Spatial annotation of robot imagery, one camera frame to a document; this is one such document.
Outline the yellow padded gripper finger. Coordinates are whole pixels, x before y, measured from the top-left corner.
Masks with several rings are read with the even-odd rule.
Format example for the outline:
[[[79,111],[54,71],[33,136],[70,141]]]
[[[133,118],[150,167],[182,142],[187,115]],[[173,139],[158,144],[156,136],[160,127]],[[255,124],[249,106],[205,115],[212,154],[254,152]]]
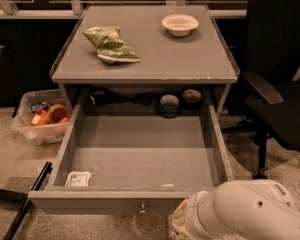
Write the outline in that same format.
[[[192,240],[185,225],[185,210],[188,200],[184,199],[172,215],[171,225],[177,236],[177,240]]]

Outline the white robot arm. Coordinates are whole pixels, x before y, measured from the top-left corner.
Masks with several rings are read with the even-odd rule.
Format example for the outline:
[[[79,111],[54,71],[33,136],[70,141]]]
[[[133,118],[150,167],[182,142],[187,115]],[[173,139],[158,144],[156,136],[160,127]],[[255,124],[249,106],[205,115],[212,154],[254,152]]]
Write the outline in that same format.
[[[300,212],[288,190],[273,180],[228,181],[184,200],[173,226],[194,240],[235,233],[247,240],[300,240]]]

